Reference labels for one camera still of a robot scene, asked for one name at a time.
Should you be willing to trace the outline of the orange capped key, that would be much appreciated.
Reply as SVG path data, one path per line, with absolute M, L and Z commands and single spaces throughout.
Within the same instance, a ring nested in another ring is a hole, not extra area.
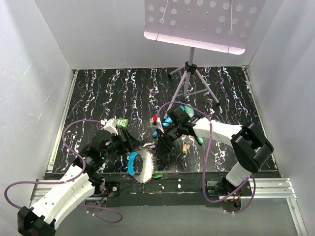
M 183 144 L 182 153 L 183 154 L 190 153 L 190 144 Z

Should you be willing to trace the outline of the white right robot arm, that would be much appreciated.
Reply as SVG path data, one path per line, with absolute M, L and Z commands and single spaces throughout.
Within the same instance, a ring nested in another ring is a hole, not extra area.
M 209 120 L 198 113 L 190 116 L 181 106 L 171 108 L 167 119 L 154 116 L 150 123 L 156 127 L 157 156 L 162 157 L 174 149 L 174 142 L 183 135 L 195 139 L 208 138 L 233 148 L 237 162 L 215 186 L 213 194 L 225 192 L 234 195 L 250 174 L 258 172 L 274 152 L 272 144 L 254 123 L 232 125 Z

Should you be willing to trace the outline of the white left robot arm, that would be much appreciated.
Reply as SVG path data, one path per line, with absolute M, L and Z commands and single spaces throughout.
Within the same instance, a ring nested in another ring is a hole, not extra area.
M 127 130 L 118 134 L 99 130 L 92 141 L 80 151 L 62 177 L 61 184 L 50 191 L 30 208 L 18 211 L 18 232 L 23 236 L 53 236 L 59 224 L 86 198 L 106 195 L 105 178 L 98 174 L 105 160 L 114 155 L 134 152 L 146 143 L 138 140 Z

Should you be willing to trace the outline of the green monster key tag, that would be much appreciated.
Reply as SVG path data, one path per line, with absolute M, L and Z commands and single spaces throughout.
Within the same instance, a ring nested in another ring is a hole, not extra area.
M 117 119 L 116 127 L 117 128 L 127 129 L 128 124 L 129 124 L 129 120 L 128 119 L 120 118 L 120 119 Z

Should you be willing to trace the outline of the green toy microphone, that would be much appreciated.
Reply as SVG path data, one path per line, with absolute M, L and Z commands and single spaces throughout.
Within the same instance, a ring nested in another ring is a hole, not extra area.
M 198 116 L 195 116 L 194 114 L 194 109 L 189 107 L 189 106 L 184 106 L 184 109 L 185 109 L 185 112 L 188 114 L 188 116 L 190 117 L 190 121 L 192 124 L 195 124 L 198 120 L 199 120 L 199 117 Z M 202 145 L 204 143 L 203 141 L 203 138 L 201 137 L 197 137 L 197 136 L 194 136 L 195 139 L 197 140 L 198 144 L 199 145 Z

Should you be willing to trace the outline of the pink perforated music stand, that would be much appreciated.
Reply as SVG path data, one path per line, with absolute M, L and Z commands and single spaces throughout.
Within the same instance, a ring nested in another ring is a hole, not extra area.
M 210 89 L 197 66 L 193 63 L 195 49 L 205 49 L 225 54 L 242 55 L 249 43 L 253 28 L 265 5 L 264 0 L 146 0 L 146 39 L 187 46 L 189 59 L 184 65 L 168 74 L 180 70 L 184 74 L 173 95 L 189 96 L 188 84 L 193 74 L 204 84 L 216 105 L 219 100 Z

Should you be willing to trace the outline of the black table front rail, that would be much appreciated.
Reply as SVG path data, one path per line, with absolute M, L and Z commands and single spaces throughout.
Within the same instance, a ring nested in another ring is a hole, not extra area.
M 164 173 L 145 184 L 123 174 L 104 175 L 108 195 L 103 207 L 207 206 L 220 207 L 203 197 L 202 173 Z

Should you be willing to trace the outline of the aluminium frame left rail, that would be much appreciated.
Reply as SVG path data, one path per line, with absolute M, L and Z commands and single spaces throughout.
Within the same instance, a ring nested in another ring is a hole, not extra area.
M 74 86 L 77 79 L 78 70 L 72 71 L 72 79 L 70 88 L 67 94 L 66 102 L 64 104 L 62 118 L 58 127 L 57 136 L 54 141 L 52 152 L 49 156 L 49 162 L 46 168 L 45 173 L 52 172 L 53 166 L 55 164 L 58 148 L 62 139 L 62 132 L 64 129 L 64 124 L 66 120 L 66 115 L 68 113 L 69 104 L 71 101 L 72 93 L 74 90 Z M 55 234 L 54 225 L 46 224 L 39 216 L 35 216 L 30 209 L 27 207 L 23 207 L 22 210 L 18 212 L 18 232 L 21 236 L 38 236 L 40 232 L 43 231 L 44 233 L 47 231 L 48 234 L 52 233 Z

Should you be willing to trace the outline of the aluminium frame rail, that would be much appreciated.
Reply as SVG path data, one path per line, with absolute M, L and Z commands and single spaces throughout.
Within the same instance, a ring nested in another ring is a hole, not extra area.
M 258 199 L 285 199 L 290 216 L 298 236 L 307 236 L 307 230 L 303 222 L 297 196 L 290 178 L 258 178 L 255 197 Z
M 62 139 L 62 132 L 64 129 L 64 124 L 66 120 L 66 115 L 68 113 L 69 104 L 71 101 L 72 93 L 74 90 L 74 86 L 77 79 L 78 70 L 72 71 L 72 79 L 70 88 L 67 94 L 66 102 L 64 104 L 62 118 L 58 127 L 57 136 L 54 141 L 52 152 L 49 156 L 49 162 L 46 168 L 45 173 L 52 172 L 53 166 L 55 164 L 58 148 Z M 23 207 L 22 210 L 18 212 L 18 232 L 21 236 L 38 236 L 40 232 L 43 231 L 44 233 L 47 231 L 48 234 L 52 233 L 55 234 L 54 225 L 46 224 L 39 216 L 35 216 L 30 209 L 27 207 Z

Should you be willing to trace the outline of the aluminium frame right rail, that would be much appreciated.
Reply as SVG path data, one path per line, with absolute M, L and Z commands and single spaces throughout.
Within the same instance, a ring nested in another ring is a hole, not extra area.
M 258 199 L 285 199 L 290 216 L 298 236 L 307 236 L 307 230 L 303 222 L 297 196 L 290 178 L 258 178 L 255 197 Z

